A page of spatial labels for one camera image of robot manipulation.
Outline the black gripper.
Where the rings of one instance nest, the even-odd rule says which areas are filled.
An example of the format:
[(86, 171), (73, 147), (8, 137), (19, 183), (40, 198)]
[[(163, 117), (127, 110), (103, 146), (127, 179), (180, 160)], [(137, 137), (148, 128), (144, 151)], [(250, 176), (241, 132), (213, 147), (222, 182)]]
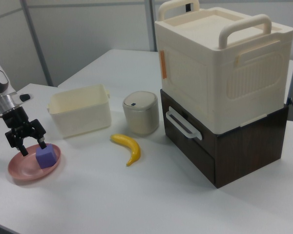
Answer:
[(41, 149), (47, 147), (44, 141), (46, 130), (37, 119), (29, 122), (23, 107), (18, 107), (4, 113), (2, 119), (6, 126), (11, 129), (5, 133), (10, 146), (17, 148), (23, 156), (28, 155), (28, 151), (23, 145), (23, 139), (28, 136), (36, 139)]

